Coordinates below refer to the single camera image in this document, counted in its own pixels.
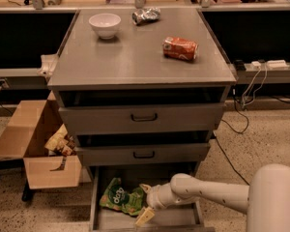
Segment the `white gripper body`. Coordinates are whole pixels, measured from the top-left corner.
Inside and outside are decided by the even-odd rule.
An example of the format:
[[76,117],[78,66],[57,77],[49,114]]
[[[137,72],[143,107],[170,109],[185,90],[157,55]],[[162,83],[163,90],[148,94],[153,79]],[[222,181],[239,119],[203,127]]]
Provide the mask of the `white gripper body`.
[[154,210],[166,209],[173,204],[173,192],[169,184],[148,186],[147,204]]

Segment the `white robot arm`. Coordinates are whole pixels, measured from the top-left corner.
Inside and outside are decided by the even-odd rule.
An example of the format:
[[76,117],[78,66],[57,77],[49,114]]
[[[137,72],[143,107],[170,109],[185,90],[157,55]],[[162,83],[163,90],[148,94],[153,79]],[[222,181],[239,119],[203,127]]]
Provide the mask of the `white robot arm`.
[[141,186],[147,206],[135,225],[152,219],[158,210],[191,204],[205,198],[246,215],[246,232],[290,232],[290,167],[268,164],[259,168],[249,185],[201,181],[178,173],[164,185]]

